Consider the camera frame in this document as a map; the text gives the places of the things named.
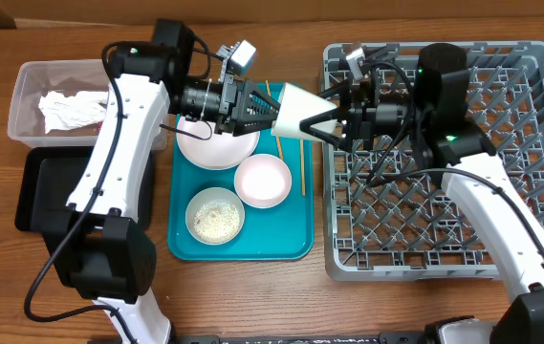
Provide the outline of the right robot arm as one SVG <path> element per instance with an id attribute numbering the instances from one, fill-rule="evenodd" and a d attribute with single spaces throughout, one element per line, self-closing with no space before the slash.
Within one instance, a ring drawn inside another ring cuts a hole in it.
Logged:
<path id="1" fill-rule="evenodd" d="M 503 280 L 509 308 L 495 322 L 460 316 L 428 324 L 424 343 L 544 343 L 544 228 L 511 184 L 492 141 L 468 118 L 467 52 L 433 43 L 408 76 L 376 48 L 346 45 L 348 75 L 321 92 L 339 106 L 301 121 L 335 148 L 372 150 L 388 136 L 409 140 L 416 175 L 427 176 L 458 206 Z"/>

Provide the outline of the large white plate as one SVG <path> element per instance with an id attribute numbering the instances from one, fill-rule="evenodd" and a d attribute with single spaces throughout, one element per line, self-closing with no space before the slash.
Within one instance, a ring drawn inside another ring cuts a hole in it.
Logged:
<path id="1" fill-rule="evenodd" d="M 239 165 L 253 154 L 260 134 L 234 137 L 215 134 L 215 124 L 206 121 L 188 121 L 180 118 L 177 129 L 187 132 L 177 135 L 181 153 L 194 165 L 207 170 L 224 170 Z"/>

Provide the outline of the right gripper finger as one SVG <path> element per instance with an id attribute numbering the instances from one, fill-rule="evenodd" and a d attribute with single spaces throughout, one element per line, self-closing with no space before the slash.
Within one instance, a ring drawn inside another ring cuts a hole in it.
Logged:
<path id="1" fill-rule="evenodd" d="M 349 100 L 350 99 L 350 88 L 351 81 L 343 80 L 340 83 L 320 91 L 317 95 L 321 98 L 331 98 L 338 96 L 340 100 Z"/>
<path id="2" fill-rule="evenodd" d="M 299 122 L 299 129 L 301 132 L 312 136 L 318 140 L 322 140 L 326 143 L 332 144 L 335 148 L 344 147 L 347 143 L 347 139 L 344 134 L 337 136 L 334 134 L 336 130 L 337 121 L 347 118 L 348 112 L 342 108 L 334 108 L 320 114 L 314 115 L 309 118 L 305 118 Z M 330 129 L 320 129 L 317 126 L 324 122 L 330 122 Z"/>

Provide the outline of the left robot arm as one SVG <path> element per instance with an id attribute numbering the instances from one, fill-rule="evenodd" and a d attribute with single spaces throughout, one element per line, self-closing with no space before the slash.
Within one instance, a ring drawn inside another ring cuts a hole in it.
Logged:
<path id="1" fill-rule="evenodd" d="M 96 144 L 66 204 L 37 221 L 50 253 L 45 270 L 76 290 L 88 311 L 105 312 L 123 343 L 175 338 L 152 291 L 156 249 L 140 221 L 141 185 L 166 116 L 243 136 L 269 129 L 279 112 L 279 103 L 245 78 L 256 54 L 250 42 L 220 48 L 217 81 L 189 71 L 200 44 L 185 23 L 160 19 L 149 41 L 103 48 L 109 94 Z"/>

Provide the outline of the small white cup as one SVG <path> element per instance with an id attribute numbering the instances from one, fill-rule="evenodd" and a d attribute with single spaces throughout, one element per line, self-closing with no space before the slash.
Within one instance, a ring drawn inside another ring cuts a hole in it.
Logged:
<path id="1" fill-rule="evenodd" d="M 322 141 L 300 130 L 303 119 L 311 118 L 337 106 L 293 84 L 285 83 L 279 96 L 280 110 L 272 126 L 273 136 L 290 139 Z"/>

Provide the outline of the grey bowl with rice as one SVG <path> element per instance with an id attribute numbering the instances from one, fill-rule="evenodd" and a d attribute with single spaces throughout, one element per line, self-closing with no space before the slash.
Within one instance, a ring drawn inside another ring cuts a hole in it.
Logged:
<path id="1" fill-rule="evenodd" d="M 245 217 L 243 203 L 235 193 L 222 187 L 211 187 L 189 201 L 185 224 L 198 242 L 220 246 L 237 237 Z"/>

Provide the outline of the pink shallow bowl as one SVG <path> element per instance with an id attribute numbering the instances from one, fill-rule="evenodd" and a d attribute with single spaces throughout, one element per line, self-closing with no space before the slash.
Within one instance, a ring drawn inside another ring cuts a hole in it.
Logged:
<path id="1" fill-rule="evenodd" d="M 270 154 L 256 154 L 241 162 L 234 175 L 238 197 L 255 208 L 272 208 L 290 194 L 293 180 L 288 165 Z"/>

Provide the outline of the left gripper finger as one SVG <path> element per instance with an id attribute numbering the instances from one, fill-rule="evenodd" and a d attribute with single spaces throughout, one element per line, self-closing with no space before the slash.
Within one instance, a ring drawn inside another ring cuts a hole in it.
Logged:
<path id="1" fill-rule="evenodd" d="M 240 137 L 247 134 L 264 131 L 267 129 L 271 129 L 274 123 L 274 118 L 264 118 L 257 120 L 239 118 L 235 121 L 232 135 L 234 137 Z"/>
<path id="2" fill-rule="evenodd" d="M 246 79 L 243 89 L 246 113 L 255 118 L 276 118 L 280 103 L 250 79 Z"/>

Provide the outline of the white napkin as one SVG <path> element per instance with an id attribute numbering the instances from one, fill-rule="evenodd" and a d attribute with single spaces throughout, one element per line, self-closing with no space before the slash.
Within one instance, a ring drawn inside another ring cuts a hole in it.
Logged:
<path id="1" fill-rule="evenodd" d="M 108 93 L 102 91 L 78 91 L 69 97 L 50 91 L 38 102 L 38 109 L 44 116 L 45 133 L 75 130 L 102 122 L 107 101 Z"/>

